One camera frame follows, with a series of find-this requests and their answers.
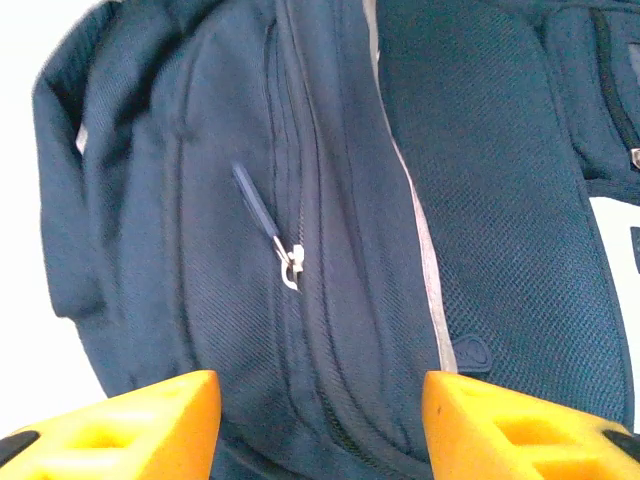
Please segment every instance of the backpack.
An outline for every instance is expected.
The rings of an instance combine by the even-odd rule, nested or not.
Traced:
[[[613,1],[103,3],[33,95],[54,310],[109,396],[218,372],[216,479],[432,478],[429,370],[631,428],[589,199],[640,204],[637,35]]]

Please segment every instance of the yellow clamp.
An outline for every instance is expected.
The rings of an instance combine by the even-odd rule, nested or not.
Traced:
[[[456,374],[430,372],[423,420],[436,480],[633,480],[621,425]]]
[[[619,424],[443,372],[424,392],[436,480],[640,479]],[[215,373],[183,375],[16,432],[0,480],[206,480],[220,416]]]
[[[0,480],[207,479],[220,416],[216,374],[183,375],[15,432]]]

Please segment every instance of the fabric tag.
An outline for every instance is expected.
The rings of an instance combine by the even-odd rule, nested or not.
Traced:
[[[479,336],[463,335],[453,341],[453,351],[460,373],[488,373],[493,366],[489,347]]]

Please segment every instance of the zipper pull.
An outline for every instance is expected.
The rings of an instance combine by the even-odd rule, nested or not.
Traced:
[[[273,242],[276,255],[280,259],[282,281],[290,289],[298,291],[298,277],[304,269],[304,248],[302,245],[294,245],[293,251],[287,252],[282,243],[280,230],[269,214],[247,169],[240,163],[234,163],[233,176],[254,221]]]

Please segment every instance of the white background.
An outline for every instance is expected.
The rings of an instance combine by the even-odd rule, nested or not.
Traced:
[[[0,437],[103,398],[73,325],[49,305],[39,232],[31,88],[42,64],[91,0],[3,4],[0,16]],[[629,226],[640,210],[594,202],[640,371],[640,275]],[[636,389],[640,382],[636,380]],[[640,392],[636,397],[640,417]],[[636,421],[636,430],[640,430]]]

